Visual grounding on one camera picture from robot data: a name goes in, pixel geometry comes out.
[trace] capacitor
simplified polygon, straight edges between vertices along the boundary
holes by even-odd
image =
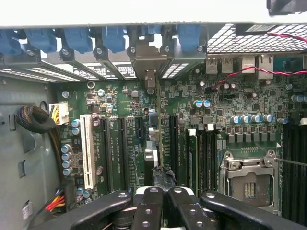
[[[230,121],[231,121],[232,123],[235,123],[235,124],[237,124],[237,123],[240,122],[238,116],[232,116],[232,117],[230,118]]]
[[[71,122],[71,126],[74,128],[77,128],[80,126],[80,120],[79,119],[75,119]]]
[[[231,88],[232,90],[234,90],[234,89],[236,88],[236,84],[231,83],[231,84],[230,84],[230,88]]]
[[[98,94],[99,97],[103,97],[103,96],[105,95],[105,91],[102,90],[102,89],[99,89],[99,90],[97,91],[97,94]]]
[[[209,100],[203,101],[203,106],[205,106],[206,108],[209,108],[210,105],[211,105],[211,102]]]
[[[76,190],[77,196],[82,196],[83,193],[84,193],[84,188],[82,188],[82,187],[77,188],[77,190]]]
[[[251,92],[251,93],[249,93],[248,95],[247,95],[247,98],[249,98],[249,99],[254,99],[254,98],[256,98],[258,95],[255,93],[255,92]]]
[[[228,90],[229,89],[229,84],[224,84],[224,85],[222,85],[222,88],[224,89],[224,90]]]
[[[80,128],[72,128],[71,133],[72,133],[73,135],[78,135],[78,134],[80,133]]]
[[[193,104],[197,108],[201,108],[202,107],[202,101],[194,101]]]
[[[96,175],[97,176],[100,176],[101,174],[102,174],[102,170],[103,170],[104,168],[102,167],[102,166],[98,166],[97,167],[97,169],[96,169]]]
[[[271,115],[264,115],[262,117],[262,120],[265,122],[272,122],[273,121],[273,117]]]
[[[291,97],[291,100],[293,102],[302,102],[304,100],[304,96],[303,95],[293,95]]]
[[[87,99],[86,104],[87,105],[93,105],[93,104],[95,104],[95,100],[94,99]]]
[[[263,87],[263,86],[268,86],[271,84],[271,81],[270,80],[263,80],[260,82],[260,86]]]
[[[251,116],[251,121],[259,123],[260,122],[260,116],[259,115]]]
[[[153,88],[147,89],[147,93],[148,93],[149,95],[153,95],[153,94],[154,94],[154,89],[153,89]]]
[[[246,115],[241,116],[241,121],[244,123],[248,123],[249,122],[249,117]]]
[[[83,192],[83,197],[85,199],[89,198],[92,194],[92,190],[91,189],[86,189],[84,192]]]
[[[94,126],[94,127],[99,126],[99,124],[100,124],[100,120],[95,120],[95,121],[93,121],[93,126]]]
[[[71,152],[63,153],[61,158],[62,158],[63,161],[69,160],[71,158]]]
[[[86,199],[85,201],[84,201],[84,203],[87,205],[87,204],[89,204],[89,203],[91,203],[91,199]]]
[[[67,169],[71,166],[71,163],[72,163],[71,160],[63,161],[62,166],[64,169]]]
[[[99,119],[99,114],[97,113],[92,113],[92,119]]]
[[[69,176],[72,173],[72,167],[69,167],[67,169],[63,169],[64,176]]]
[[[292,90],[292,88],[293,88],[293,85],[291,84],[286,85],[286,90]]]
[[[277,122],[278,122],[279,124],[285,125],[285,124],[287,124],[287,123],[289,122],[289,120],[288,120],[288,118],[278,118],[278,119],[277,119]]]
[[[76,197],[77,203],[80,203],[82,200],[83,200],[83,196],[78,195],[78,196]]]
[[[68,153],[70,150],[71,150],[71,146],[68,145],[68,144],[63,145],[62,148],[61,148],[62,153]]]

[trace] blue plastic clip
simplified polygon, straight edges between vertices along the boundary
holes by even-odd
[[[93,50],[93,43],[88,28],[65,28],[64,34],[70,49],[84,54]]]
[[[146,34],[160,34],[161,33],[161,25],[142,25],[141,26],[141,34],[145,36]]]
[[[192,51],[199,46],[201,34],[201,25],[199,24],[182,24],[178,25],[178,38],[183,51]]]
[[[57,40],[52,29],[26,29],[24,31],[31,46],[45,53],[57,51]]]
[[[126,44],[124,34],[123,26],[102,27],[102,41],[104,46],[113,53],[124,51]]]
[[[0,30],[0,53],[20,55],[21,46],[14,30]]]

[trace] pci slot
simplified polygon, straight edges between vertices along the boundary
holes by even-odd
[[[129,169],[128,169],[128,152],[127,152],[127,125],[124,117],[117,119],[118,125],[118,147],[119,147],[119,164],[121,168],[120,179],[121,188],[128,190],[129,184]]]
[[[134,124],[135,124],[135,135],[138,139],[142,139],[144,137],[144,122],[143,117],[139,116],[134,118]]]
[[[169,116],[169,144],[170,144],[170,164],[175,173],[175,178],[179,178],[179,151],[178,151],[178,117]]]
[[[92,117],[89,114],[80,116],[81,144],[84,170],[84,187],[93,189],[96,185],[94,142]]]
[[[111,155],[111,143],[110,143],[110,132],[109,132],[109,122],[107,118],[100,119],[101,128],[101,142],[100,149],[105,157],[105,180],[107,184],[107,191],[114,192],[113,187],[113,173],[112,173],[112,155]]]

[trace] white pci slot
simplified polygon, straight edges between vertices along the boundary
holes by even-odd
[[[94,143],[92,132],[92,117],[89,114],[80,116],[81,142],[84,169],[84,187],[93,189],[96,185]]]

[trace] white power connector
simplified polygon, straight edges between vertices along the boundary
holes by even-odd
[[[59,110],[59,121],[56,122],[57,125],[63,125],[69,122],[69,112],[68,112],[68,104],[67,103],[53,103],[49,104],[49,112],[51,112],[52,106],[54,106],[54,110]]]

